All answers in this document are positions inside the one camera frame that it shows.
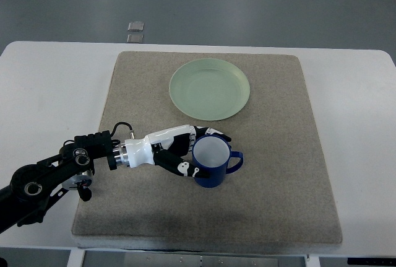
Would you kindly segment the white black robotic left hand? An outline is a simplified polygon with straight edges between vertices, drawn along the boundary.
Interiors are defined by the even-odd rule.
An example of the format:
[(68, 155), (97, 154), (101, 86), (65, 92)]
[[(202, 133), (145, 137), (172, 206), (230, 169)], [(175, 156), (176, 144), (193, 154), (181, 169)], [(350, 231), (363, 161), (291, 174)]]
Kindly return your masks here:
[(205, 135), (231, 142), (230, 137), (213, 128), (182, 125), (150, 133), (142, 139), (127, 139), (114, 147), (113, 155), (117, 165), (136, 168), (150, 164), (182, 177), (208, 178), (208, 172), (183, 159)]

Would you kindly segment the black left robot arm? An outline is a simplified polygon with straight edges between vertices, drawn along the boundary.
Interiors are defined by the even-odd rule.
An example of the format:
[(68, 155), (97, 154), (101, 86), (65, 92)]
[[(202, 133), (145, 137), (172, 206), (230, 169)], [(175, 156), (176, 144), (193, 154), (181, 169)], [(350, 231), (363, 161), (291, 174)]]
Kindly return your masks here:
[(92, 192), (88, 187), (95, 174), (94, 161), (105, 158), (110, 170), (121, 165), (120, 153), (114, 150), (120, 146), (120, 140), (113, 138), (120, 125), (127, 126), (130, 135), (134, 134), (132, 126), (121, 121), (112, 131), (67, 140), (58, 154), (16, 170), (10, 184), (1, 189), (1, 232), (13, 225), (43, 222), (47, 211), (70, 189), (52, 192), (68, 180), (72, 181), (71, 188), (78, 191), (81, 200), (90, 200)]

